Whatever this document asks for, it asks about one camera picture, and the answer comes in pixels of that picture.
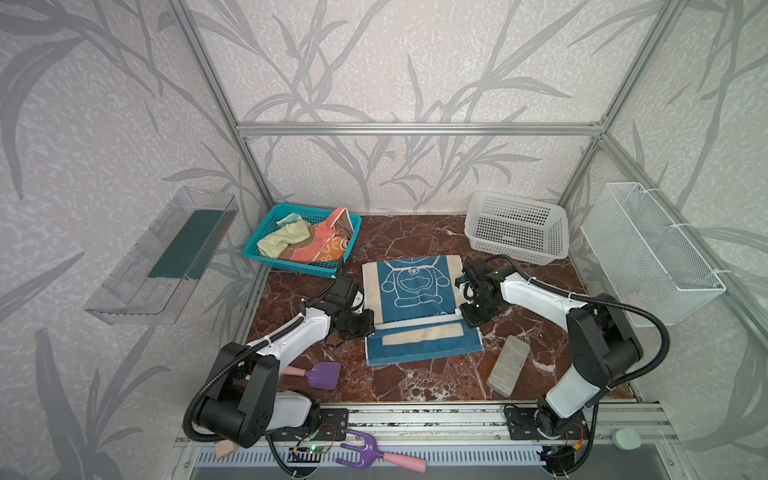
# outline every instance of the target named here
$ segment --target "wallpaper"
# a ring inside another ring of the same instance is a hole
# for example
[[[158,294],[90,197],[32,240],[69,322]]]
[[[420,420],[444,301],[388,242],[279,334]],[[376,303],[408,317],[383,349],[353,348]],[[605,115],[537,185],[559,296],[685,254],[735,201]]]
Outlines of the wallpaper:
[[[163,2],[0,6],[0,478],[157,478],[258,266],[263,215]],[[175,191],[240,212],[173,326],[83,310]]]
[[[606,154],[598,154],[565,205],[570,256],[591,295],[612,293],[597,257],[581,233],[604,185],[628,181]],[[659,349],[653,328],[635,329],[649,362]],[[634,382],[644,401],[658,401],[703,480],[757,480],[768,468],[768,356],[722,298],[669,327],[664,362]]]
[[[239,122],[599,121],[661,0],[190,0]],[[586,139],[251,137],[276,201],[462,212],[556,200]]]
[[[262,137],[250,149],[275,201],[373,214],[465,213],[475,190],[557,202],[588,141],[492,135]],[[317,161],[323,157],[332,161]]]
[[[689,4],[612,133],[768,310],[766,31],[765,2]]]

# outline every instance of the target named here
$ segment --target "mint green round object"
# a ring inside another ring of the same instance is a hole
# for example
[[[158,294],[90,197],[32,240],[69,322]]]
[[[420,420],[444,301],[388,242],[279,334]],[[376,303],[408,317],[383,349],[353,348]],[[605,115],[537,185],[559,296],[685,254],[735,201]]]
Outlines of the mint green round object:
[[[640,435],[633,429],[621,429],[614,432],[613,435],[614,445],[621,450],[635,450],[643,441]]]

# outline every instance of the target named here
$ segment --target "marble surface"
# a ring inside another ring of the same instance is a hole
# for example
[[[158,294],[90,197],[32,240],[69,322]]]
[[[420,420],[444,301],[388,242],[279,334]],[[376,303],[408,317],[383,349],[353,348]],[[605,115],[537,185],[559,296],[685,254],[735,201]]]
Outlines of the marble surface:
[[[370,261],[403,257],[458,254],[462,260],[487,257],[469,246],[464,235],[464,217],[455,215],[366,216],[346,267],[346,275],[362,283],[361,266]],[[496,260],[499,266],[503,260]],[[538,279],[583,293],[569,259],[547,266],[523,264]],[[253,320],[248,341],[260,338],[298,313],[302,298],[310,298],[329,280],[273,270]],[[389,366],[366,365],[365,341],[353,339],[339,345],[336,334],[316,343],[292,365],[308,369],[316,362],[342,364],[336,390],[326,392],[309,387],[300,377],[284,376],[283,390],[309,393],[324,402],[401,402],[419,400],[503,399],[492,392],[485,380],[493,368],[504,340],[517,336],[531,345],[531,353],[512,393],[515,400],[534,400],[544,395],[571,364],[568,338],[564,331],[520,306],[510,306],[496,321],[480,328],[483,352],[444,359],[405,362]],[[628,386],[615,389],[611,398],[630,399]]]

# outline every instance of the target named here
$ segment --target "white wire mesh basket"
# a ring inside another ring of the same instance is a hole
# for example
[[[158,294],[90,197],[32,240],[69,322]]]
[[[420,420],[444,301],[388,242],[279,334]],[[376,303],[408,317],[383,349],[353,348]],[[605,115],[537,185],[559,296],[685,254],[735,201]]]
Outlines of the white wire mesh basket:
[[[475,250],[546,265],[568,256],[568,218],[558,205],[493,192],[472,195],[464,234]]]
[[[639,183],[606,184],[581,227],[619,299],[674,325],[725,291],[720,277]],[[635,326],[653,326],[630,314]]]

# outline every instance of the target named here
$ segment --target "black mounting plate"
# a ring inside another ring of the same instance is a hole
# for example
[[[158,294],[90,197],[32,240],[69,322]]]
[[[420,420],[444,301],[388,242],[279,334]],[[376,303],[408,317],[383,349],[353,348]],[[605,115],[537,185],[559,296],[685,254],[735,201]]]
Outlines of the black mounting plate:
[[[334,441],[341,442],[346,439],[346,427],[349,423],[349,410],[348,409],[325,409],[320,407],[320,421],[332,425],[333,428],[328,425],[323,425],[319,428],[317,434],[314,436],[316,441]],[[276,442],[295,442],[312,432],[299,433],[295,428],[288,427],[285,429],[277,429],[272,433],[272,439]]]
[[[518,407],[511,404],[504,407],[504,417],[507,419],[511,440],[552,440],[543,436],[536,428],[536,410],[538,409],[535,407]],[[583,412],[576,413],[571,421],[581,425],[585,439],[589,437],[589,426]],[[570,422],[565,424],[559,433],[558,440],[566,437],[570,440],[581,437],[581,430]]]

